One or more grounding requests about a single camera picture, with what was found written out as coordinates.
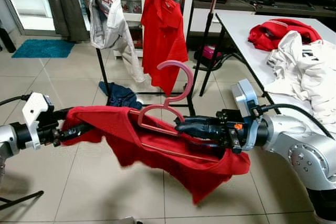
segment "pink hanger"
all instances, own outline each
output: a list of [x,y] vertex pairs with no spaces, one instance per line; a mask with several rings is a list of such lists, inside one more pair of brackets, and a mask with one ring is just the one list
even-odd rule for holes
[[182,94],[176,96],[176,97],[168,97],[168,98],[166,98],[164,100],[163,104],[149,105],[149,106],[145,107],[144,109],[142,109],[141,111],[131,110],[131,113],[139,115],[139,117],[138,117],[138,125],[141,126],[141,127],[143,127],[143,128],[146,128],[146,129],[149,129],[149,130],[153,130],[153,131],[158,131],[158,132],[169,134],[169,135],[173,135],[173,136],[179,136],[180,133],[177,132],[177,131],[165,130],[165,129],[162,129],[162,128],[158,128],[158,127],[155,127],[155,126],[151,126],[151,125],[142,123],[142,120],[143,120],[143,117],[144,117],[145,113],[147,111],[153,110],[153,109],[164,109],[164,110],[171,111],[175,115],[177,115],[177,117],[180,119],[181,122],[184,122],[183,115],[177,109],[175,109],[173,107],[170,107],[169,103],[170,102],[181,101],[181,100],[183,100],[184,98],[187,97],[187,95],[189,94],[189,92],[191,90],[191,87],[193,85],[193,79],[194,79],[193,78],[193,73],[191,72],[190,68],[187,65],[185,65],[184,63],[182,63],[180,61],[177,61],[177,60],[167,60],[167,61],[164,61],[164,62],[160,63],[157,66],[157,68],[158,69],[162,69],[162,68],[165,68],[165,67],[168,67],[168,66],[178,66],[178,67],[182,68],[184,70],[184,72],[186,73],[188,81],[187,81],[187,85],[186,85],[186,87],[184,89],[184,92]]

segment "gray curtain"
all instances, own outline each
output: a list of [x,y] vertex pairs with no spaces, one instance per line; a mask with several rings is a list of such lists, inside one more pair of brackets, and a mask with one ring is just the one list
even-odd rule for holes
[[49,0],[56,33],[70,41],[89,39],[78,0]]

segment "blue bath mat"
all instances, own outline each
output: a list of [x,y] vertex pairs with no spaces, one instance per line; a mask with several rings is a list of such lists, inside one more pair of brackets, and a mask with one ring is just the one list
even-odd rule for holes
[[73,46],[61,39],[28,39],[12,58],[67,58]]

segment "red clothing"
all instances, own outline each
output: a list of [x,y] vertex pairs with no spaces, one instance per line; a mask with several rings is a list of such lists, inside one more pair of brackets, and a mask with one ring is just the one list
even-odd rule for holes
[[311,26],[307,26],[300,21],[289,18],[275,18],[252,28],[248,41],[253,42],[258,49],[272,51],[278,48],[283,36],[292,30],[299,32],[304,44],[322,39]]
[[[64,144],[72,145],[80,141],[98,143],[105,136],[121,166],[141,161],[152,168],[167,171],[191,192],[195,204],[222,182],[228,181],[233,174],[248,172],[250,160],[246,153],[237,155],[228,149],[218,159],[215,154],[195,144],[199,143],[196,138],[185,134],[174,137],[139,127],[138,116],[129,111],[127,107],[112,106],[71,109],[64,125],[73,127],[86,122],[95,129]],[[144,117],[144,123],[173,129],[169,124],[149,116]]]
[[180,5],[173,0],[145,0],[141,23],[144,25],[144,73],[152,77],[152,85],[170,95],[179,67],[156,67],[166,60],[188,61]]

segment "white jacket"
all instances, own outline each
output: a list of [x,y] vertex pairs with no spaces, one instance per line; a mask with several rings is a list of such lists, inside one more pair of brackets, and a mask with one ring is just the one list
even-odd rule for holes
[[267,60],[276,75],[265,91],[310,100],[314,117],[336,132],[336,48],[317,40],[303,45],[297,31],[288,32]]
[[128,73],[136,82],[143,82],[144,73],[122,12],[121,1],[112,0],[112,3],[107,3],[104,0],[91,0],[89,8],[91,44],[99,49],[119,51]]

